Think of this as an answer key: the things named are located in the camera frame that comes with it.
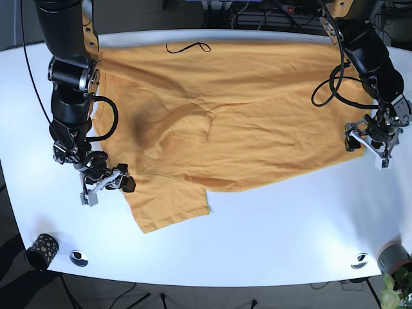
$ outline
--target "metal bracket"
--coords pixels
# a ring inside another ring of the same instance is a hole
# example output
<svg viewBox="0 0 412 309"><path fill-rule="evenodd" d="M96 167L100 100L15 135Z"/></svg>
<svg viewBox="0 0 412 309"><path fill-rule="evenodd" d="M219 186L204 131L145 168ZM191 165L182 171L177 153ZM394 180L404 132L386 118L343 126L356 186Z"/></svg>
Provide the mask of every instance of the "metal bracket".
<svg viewBox="0 0 412 309"><path fill-rule="evenodd" d="M361 138L359 136L359 133L356 130L350 131L349 135L352 136L354 139L356 139L358 142L365 145L366 148L368 148L372 153L375 154L376 156L375 166L378 170L382 170L383 168L390 168L390 160L389 160L389 158L391 158L390 153L388 154L388 158L384 158L384 153L377 151L367 141Z"/></svg>
<svg viewBox="0 0 412 309"><path fill-rule="evenodd" d="M106 185L114 181L118 176L120 176L120 174L121 172L118 169L114 169L111 176L104 178L103 180L98 182L92 190L88 190L86 188L86 184L84 183L84 176L80 174L83 188L85 188L83 192L80 193L82 205L89 205L90 207L96 205L98 203L97 193L99 192L99 190L102 190Z"/></svg>

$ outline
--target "gray pot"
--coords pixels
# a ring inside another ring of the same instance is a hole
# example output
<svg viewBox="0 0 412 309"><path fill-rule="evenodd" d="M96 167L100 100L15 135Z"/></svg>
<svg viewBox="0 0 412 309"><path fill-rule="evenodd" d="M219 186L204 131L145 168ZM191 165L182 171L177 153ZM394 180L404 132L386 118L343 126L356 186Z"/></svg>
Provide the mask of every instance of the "gray pot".
<svg viewBox="0 0 412 309"><path fill-rule="evenodd" d="M406 249L397 242L388 243L378 255L378 266L382 273L393 275L399 267L412 270L412 259Z"/></svg>

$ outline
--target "electrical cable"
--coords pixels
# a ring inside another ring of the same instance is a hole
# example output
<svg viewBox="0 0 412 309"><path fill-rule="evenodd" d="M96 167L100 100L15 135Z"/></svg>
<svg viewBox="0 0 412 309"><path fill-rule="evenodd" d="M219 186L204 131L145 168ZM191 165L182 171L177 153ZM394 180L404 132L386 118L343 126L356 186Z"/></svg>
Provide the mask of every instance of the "electrical cable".
<svg viewBox="0 0 412 309"><path fill-rule="evenodd" d="M76 301L76 299L73 297L73 295L70 294L69 288L67 287L67 284L65 280L63 279L63 274L60 273L59 275L60 280L62 281L64 290L66 291L67 296L69 297L69 300L71 302L71 305L73 306L73 309L83 309L81 305Z"/></svg>
<svg viewBox="0 0 412 309"><path fill-rule="evenodd" d="M271 12L272 12L272 11L268 11L267 13L263 14L263 19L262 19L262 21L260 22L257 30L260 30L260 28L262 27L263 22L266 21L266 17L268 17Z"/></svg>
<svg viewBox="0 0 412 309"><path fill-rule="evenodd" d="M45 110L45 108L44 108L44 106L43 106L43 103L41 102L39 92L37 91L37 87L36 87L36 84L35 84L35 82L34 82L34 78L33 78L33 74L32 74L32 69L30 68L30 63L29 63L29 61L28 61L27 50L26 50L26 39L25 39L25 36L24 36L23 0L20 0L20 20L21 20L21 36L22 36L22 40L23 40L24 58L26 59L27 70L28 70L28 73L29 73L29 75L30 75L30 79L32 80L32 84L33 84L33 88L34 88L34 91L35 91L36 96L37 96L37 100L39 101L40 107L41 107L41 109L43 110L43 114L44 114L44 116L46 117L47 122L48 122L49 125L50 125L50 129L54 132L54 134L55 134L55 136L57 137L57 139L59 140L59 142L66 148L67 153L68 153L70 156L75 157L75 155L62 143L62 138L61 138L61 137L59 136L59 134L57 133L57 130L52 126L52 122L50 121L49 116L47 115L47 112L46 112L46 110ZM89 169L90 171L92 171L92 172L94 172L94 173L100 173L100 172L92 169L91 167L83 164L82 162L80 162L80 160L79 160L79 164L83 165L85 168Z"/></svg>
<svg viewBox="0 0 412 309"><path fill-rule="evenodd" d="M408 13L408 12L412 11L412 8L392 8L388 11L391 11L391 10L394 10L396 12L384 12L384 13L379 13L379 14L376 14L376 15L386 16L386 17L394 17L394 16L399 16L399 15Z"/></svg>
<svg viewBox="0 0 412 309"><path fill-rule="evenodd" d="M344 67L345 67L345 68L348 68L349 66L350 66L350 63L349 63L349 62L345 62ZM335 79L338 79L338 77L336 77L336 74L338 74L338 72L339 72L340 69L341 69L340 66L337 66L337 67L330 73L329 88L330 88L330 91L332 91L332 92L333 92L334 89L335 89L334 81L335 81ZM335 96L335 97L336 97L338 100L340 100L341 102L343 102L343 103L345 103L345 104L347 104L347 105L349 105L349 106L352 106L352 107L354 107L354 108L359 108L359 109L378 109L378 108L379 108L379 107L376 106L376 105L363 105L363 104L359 104L359 103L350 101L350 100L342 97L338 92L336 93L336 96Z"/></svg>
<svg viewBox="0 0 412 309"><path fill-rule="evenodd" d="M287 17L291 23L293 23L303 34L305 34L306 32L302 29L302 27L295 21L295 19L290 16L289 13L285 12L280 5L278 5L274 0L270 0L270 2L272 2L272 4L279 10L279 12L281 14L283 14L285 17Z"/></svg>
<svg viewBox="0 0 412 309"><path fill-rule="evenodd" d="M89 143L99 142L101 140L107 140L116 131L117 124L118 124L118 111L117 111L116 104L112 100L106 97L102 97L99 95L94 97L94 102L99 102L99 101L103 101L111 106L111 109L113 110L113 124L111 125L110 130L105 135L86 137L85 141Z"/></svg>
<svg viewBox="0 0 412 309"><path fill-rule="evenodd" d="M369 278L366 279L366 283L368 284L369 289L371 290L371 293L373 295L373 298L375 298L376 303L378 304L379 308L380 308L380 301L378 298L378 295L376 295L375 293L375 289L372 287L371 283L369 282Z"/></svg>
<svg viewBox="0 0 412 309"><path fill-rule="evenodd" d="M332 16L330 15L330 12L329 12L328 9L326 8L326 5L325 5L325 3L323 2L323 0L317 0L317 2L320 4L322 10L324 11L327 19L329 20L329 23L331 24L331 26L332 26L332 28L333 28L333 30L334 30L334 32L335 32L336 39L337 39L337 43L338 43L338 46L339 46L339 53L341 54L341 65L340 65L340 66L341 66L341 74L339 75L337 85L336 85L336 87L334 88L334 90L332 91L332 94L330 95L330 97L329 97L326 101L324 101L323 103L321 103L321 104L315 103L314 98L315 98L316 92L317 92L317 90L319 90L320 87L323 86L323 84L319 85L319 86L315 89L315 91L312 93L312 97L311 97L312 104L313 104L314 106L316 106L317 108L321 108L321 107L327 105L327 103L329 103L329 102L336 96L336 94L337 94L337 92L338 92L338 90L339 90L339 88L340 88L340 86L341 86L341 84L342 84L342 81L343 81L343 78L344 78L344 76L343 76L343 75L344 75L344 70L345 70L345 67L344 67L344 65L345 65L345 64L344 64L344 63L345 63L345 57L344 57L344 52L343 52L343 46L342 46L342 42L341 42L341 37L340 37L340 35L339 35L339 30L338 30L338 28L337 28L337 25L335 24L335 21L333 20Z"/></svg>
<svg viewBox="0 0 412 309"><path fill-rule="evenodd" d="M310 283L310 287L312 288L312 290L322 290L326 285L328 285L329 283L331 283L331 281L326 282L323 286L319 287L319 288L314 288L314 284Z"/></svg>
<svg viewBox="0 0 412 309"><path fill-rule="evenodd" d="M373 24L373 23L371 23L371 24L372 24L372 26L375 27L377 30L379 30L379 31L381 31L381 32L383 32L383 33L386 33L386 35L391 39L391 41L393 41L393 39L391 38L390 34L389 34L387 31L382 30L382 29L379 28L376 24Z"/></svg>
<svg viewBox="0 0 412 309"><path fill-rule="evenodd" d="M323 288L325 288L331 282L332 281L329 281L329 282L325 283L323 286L320 286L319 288L314 287L314 284L310 283L310 287L312 288L312 290L318 291L318 290L322 290ZM345 292L351 292L351 291L361 292L361 291L363 291L363 285L362 285L362 288L360 290L353 290L353 289L345 290L344 285L347 285L346 280L339 281L339 284L341 285L342 291L345 291Z"/></svg>
<svg viewBox="0 0 412 309"><path fill-rule="evenodd" d="M402 2L402 1L390 1L390 3L395 3L396 5L410 5L410 4L412 4L412 1L405 1L405 2Z"/></svg>
<svg viewBox="0 0 412 309"><path fill-rule="evenodd" d="M233 22L235 21L235 18L236 18L236 23L237 23L240 14L242 14L242 13L247 9L247 7L249 6L249 3L250 3L250 2L247 2L246 5L245 5L245 7L242 8L242 9L238 12L238 14L237 14L236 16L232 17L232 22L230 23L230 26L231 26L232 29L233 29Z"/></svg>
<svg viewBox="0 0 412 309"><path fill-rule="evenodd" d="M364 290L364 287L363 287L363 282L361 282L360 283L360 285L362 286L362 288L360 289L360 290L357 290L356 288L350 288L350 289L345 289L345 285L348 285L349 283L350 283L350 281L349 280L342 280L342 281L339 281L339 283L341 284L341 288L342 288L342 291L344 291L344 292L352 292L352 291L354 291L354 292L361 292L361 291L363 291Z"/></svg>
<svg viewBox="0 0 412 309"><path fill-rule="evenodd" d="M129 290L127 290L126 292L124 292L123 294L121 294L120 296L118 296L118 297L115 299L115 301L113 301L113 303L111 304L111 306L109 307L109 309L112 309L112 307L115 305L115 303L116 303L123 295L126 295L127 293L129 293L130 291L132 291L132 289L134 289L135 286L136 286L136 283L133 283L133 286L132 286Z"/></svg>
<svg viewBox="0 0 412 309"><path fill-rule="evenodd" d="M189 48L192 48L193 46L196 46L196 45L199 45L200 48L205 53L209 53L212 50L212 48L208 44L203 43L203 42L199 42L199 41L196 42L196 43L190 44L190 45L186 46L185 48L182 48L181 50L178 50L178 51L170 51L169 48L167 47L167 45L168 45L168 43L166 44L166 50L167 50L168 53L181 53L181 52L184 52L185 50L188 50Z"/></svg>
<svg viewBox="0 0 412 309"><path fill-rule="evenodd" d="M313 15L312 18L309 19L309 21L308 21L307 23L302 24L301 27L305 27L305 26L307 26L308 24L310 24L310 22L313 21L313 20L315 19L315 17L316 17L316 15Z"/></svg>

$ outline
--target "gray floor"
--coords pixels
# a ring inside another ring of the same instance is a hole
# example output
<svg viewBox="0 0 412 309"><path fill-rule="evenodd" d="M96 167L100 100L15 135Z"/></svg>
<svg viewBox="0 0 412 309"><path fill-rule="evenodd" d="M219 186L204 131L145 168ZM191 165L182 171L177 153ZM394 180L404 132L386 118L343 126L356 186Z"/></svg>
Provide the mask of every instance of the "gray floor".
<svg viewBox="0 0 412 309"><path fill-rule="evenodd" d="M0 171L0 187L4 184ZM0 193L0 246L19 231L7 191ZM25 273L30 266L20 253L6 277L0 282L0 288ZM119 281L93 279L64 275L71 293L84 309L108 309L113 300L128 290L133 284ZM382 278L371 278L378 294L383 288ZM135 289L121 298L114 306L127 308L145 293L151 296L136 308L163 308L160 294L167 296L168 309L249 309L251 300L256 299L256 309L318 309L318 308L378 308L366 283L341 284L332 282L320 290L310 285L268 286L259 288L198 288L188 286L164 286L137 284ZM54 282L43 288L31 301L27 309L70 309L70 302L61 282Z"/></svg>

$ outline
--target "green leaf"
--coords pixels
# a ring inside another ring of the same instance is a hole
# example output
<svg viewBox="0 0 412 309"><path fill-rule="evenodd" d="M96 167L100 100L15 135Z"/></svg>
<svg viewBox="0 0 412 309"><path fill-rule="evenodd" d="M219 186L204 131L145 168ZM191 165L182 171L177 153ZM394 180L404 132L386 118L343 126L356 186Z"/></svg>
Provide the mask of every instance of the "green leaf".
<svg viewBox="0 0 412 309"><path fill-rule="evenodd" d="M385 273L384 274L384 284L388 290L393 290L395 286L395 281L393 280L392 276Z"/></svg>
<svg viewBox="0 0 412 309"><path fill-rule="evenodd" d="M394 290L383 290L380 293L382 309L396 309L399 306L400 298Z"/></svg>
<svg viewBox="0 0 412 309"><path fill-rule="evenodd" d="M404 281L408 278L409 272L405 267L399 267L395 271L395 280L399 285L403 285Z"/></svg>

